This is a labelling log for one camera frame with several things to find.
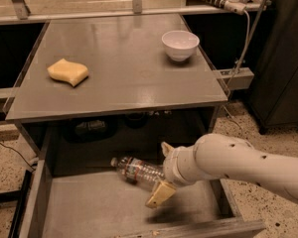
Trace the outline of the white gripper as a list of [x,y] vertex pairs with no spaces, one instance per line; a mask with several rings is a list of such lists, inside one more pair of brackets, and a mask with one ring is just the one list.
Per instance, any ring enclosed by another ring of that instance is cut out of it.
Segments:
[[175,192],[175,186],[194,184],[203,178],[198,168],[192,147],[174,148],[167,142],[161,143],[162,153],[165,157],[163,172],[165,180],[158,180],[145,205],[157,208],[168,200]]

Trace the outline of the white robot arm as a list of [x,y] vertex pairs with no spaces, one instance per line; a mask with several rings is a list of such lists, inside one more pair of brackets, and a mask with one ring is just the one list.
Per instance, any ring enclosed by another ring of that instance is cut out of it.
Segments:
[[161,144],[164,177],[146,205],[156,208],[179,187],[200,180],[233,179],[253,183],[298,204],[298,158],[264,153],[248,141],[206,134],[190,147]]

